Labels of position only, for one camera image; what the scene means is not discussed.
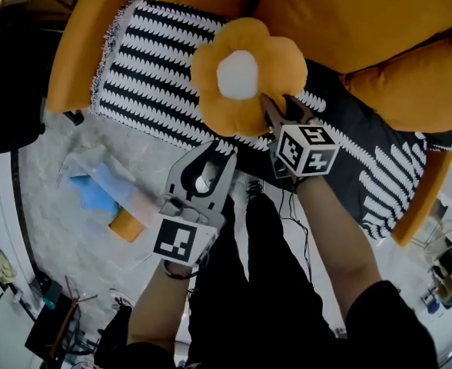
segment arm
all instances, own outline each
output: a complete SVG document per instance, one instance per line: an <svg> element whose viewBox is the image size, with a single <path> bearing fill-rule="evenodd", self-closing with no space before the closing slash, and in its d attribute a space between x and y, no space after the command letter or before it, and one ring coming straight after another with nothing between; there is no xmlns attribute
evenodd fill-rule
<svg viewBox="0 0 452 369"><path fill-rule="evenodd" d="M345 319L356 298L381 280L373 251L322 177L303 181L297 195Z"/></svg>
<svg viewBox="0 0 452 369"><path fill-rule="evenodd" d="M174 274L185 276L191 269L167 264ZM174 340L185 307L189 280L175 280L166 275L160 263L142 293L128 325L127 343L145 342L174 353Z"/></svg>

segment white pom-pom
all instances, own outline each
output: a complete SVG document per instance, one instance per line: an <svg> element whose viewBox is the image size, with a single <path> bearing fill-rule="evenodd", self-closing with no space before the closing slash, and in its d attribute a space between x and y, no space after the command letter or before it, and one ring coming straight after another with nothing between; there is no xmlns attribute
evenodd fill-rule
<svg viewBox="0 0 452 369"><path fill-rule="evenodd" d="M234 100L252 98L258 91L258 66L248 51L234 51L219 63L218 87L223 97Z"/></svg>

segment black pants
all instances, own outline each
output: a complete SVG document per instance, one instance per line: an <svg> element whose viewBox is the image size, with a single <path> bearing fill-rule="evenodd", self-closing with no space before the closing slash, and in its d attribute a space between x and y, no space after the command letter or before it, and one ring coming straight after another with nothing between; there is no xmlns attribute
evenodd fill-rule
<svg viewBox="0 0 452 369"><path fill-rule="evenodd" d="M260 194L248 203L249 282L234 240L234 203L230 198L223 215L227 223L211 248L208 264L197 276L190 298L188 363L217 367L228 357L227 364L222 362L225 366L238 365L246 357L258 357L252 349L259 343L274 342L278 351L304 351L306 343L313 343L308 337L310 329L317 330L316 337L333 338L321 314L321 298L285 241L281 218L271 199Z"/></svg>
<svg viewBox="0 0 452 369"><path fill-rule="evenodd" d="M130 306L121 305L115 317L103 331L95 352L95 364L102 369L118 367L115 362L115 359L117 359L116 351L127 345L128 322L131 313L132 308Z"/></svg>

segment marble floor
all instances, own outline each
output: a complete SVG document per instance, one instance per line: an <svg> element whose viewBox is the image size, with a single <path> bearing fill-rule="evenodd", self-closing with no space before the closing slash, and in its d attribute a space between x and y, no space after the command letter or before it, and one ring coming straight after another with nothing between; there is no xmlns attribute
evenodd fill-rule
<svg viewBox="0 0 452 369"><path fill-rule="evenodd" d="M136 178L142 190L157 197L163 194L169 168L184 154L184 150L115 121L88 114L85 117L85 122L75 127L63 115L47 112L45 134L19 151L19 174L22 203L35 260L43 271L61 284L65 283L67 276L75 282L81 294L98 294L97 299L81 304L83 328L90 337L94 335L96 339L97 329L104 327L114 316L108 289L117 288L137 300L150 280L158 259L151 256L131 270L123 271L82 244L85 232L80 229L76 219L83 218L85 211L75 211L74 198L61 193L57 186L62 163L71 151L104 145ZM246 264L244 180L241 175L236 177L233 192L237 216L236 239L241 260ZM264 190L279 207L281 191L269 184L265 185ZM297 201L295 209L298 217L303 215ZM284 201L281 215L286 216L288 213L287 201ZM307 224L304 217L301 222ZM284 221L284 235L291 250L306 269L303 231L291 221ZM343 327L344 322L327 272L314 242L310 239L309 243L312 281L315 290L324 300L324 316L333 329ZM380 242L371 240L371 244L382 276L401 289L402 297L416 313L425 311L420 296L431 286L431 279L427 273L429 265L418 248L413 245L399 248L391 239ZM272 287L272 294L275 294L275 286ZM185 343L190 341L187 325L188 316L185 313L178 334L178 340Z"/></svg>

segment person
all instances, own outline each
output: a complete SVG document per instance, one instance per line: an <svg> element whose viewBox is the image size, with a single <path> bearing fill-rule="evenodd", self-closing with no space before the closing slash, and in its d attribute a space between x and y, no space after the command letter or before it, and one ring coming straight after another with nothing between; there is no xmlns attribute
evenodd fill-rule
<svg viewBox="0 0 452 369"><path fill-rule="evenodd" d="M261 185L248 188L248 273L234 239L234 202L190 293L189 367L438 367L433 340L389 281L373 251L323 177L297 184L314 242L347 328L337 338L323 302L284 239ZM190 268L167 263L171 273ZM173 368L188 280L159 266L132 311L118 367Z"/></svg>
<svg viewBox="0 0 452 369"><path fill-rule="evenodd" d="M114 301L111 308L117 313L104 330L98 329L101 338L95 352L95 364L101 369L118 364L114 361L118 359L116 352L127 345L128 322L135 306L132 299L115 288L110 288L110 295Z"/></svg>

